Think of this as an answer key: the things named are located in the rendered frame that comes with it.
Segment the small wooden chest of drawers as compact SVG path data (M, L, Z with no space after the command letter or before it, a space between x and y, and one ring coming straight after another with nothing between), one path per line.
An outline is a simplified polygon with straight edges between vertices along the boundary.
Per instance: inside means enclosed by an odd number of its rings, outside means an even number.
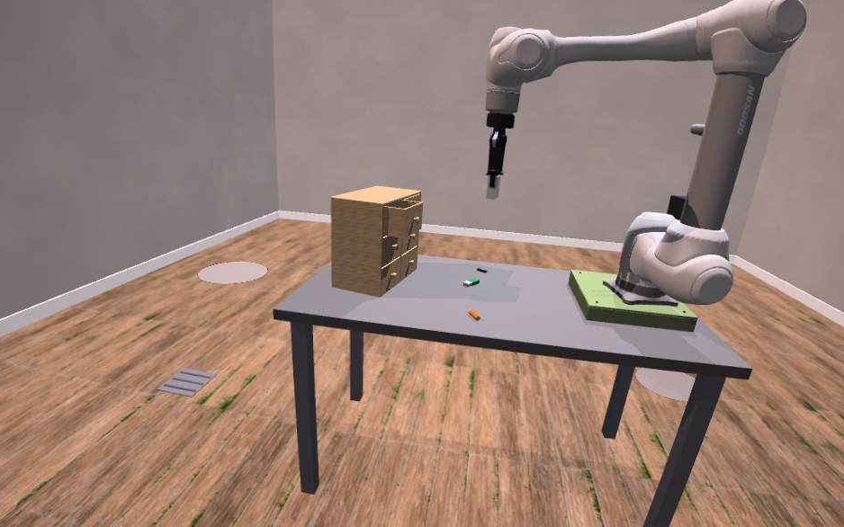
M383 208L421 191L375 186L331 197L331 278L333 288L375 297L382 294Z

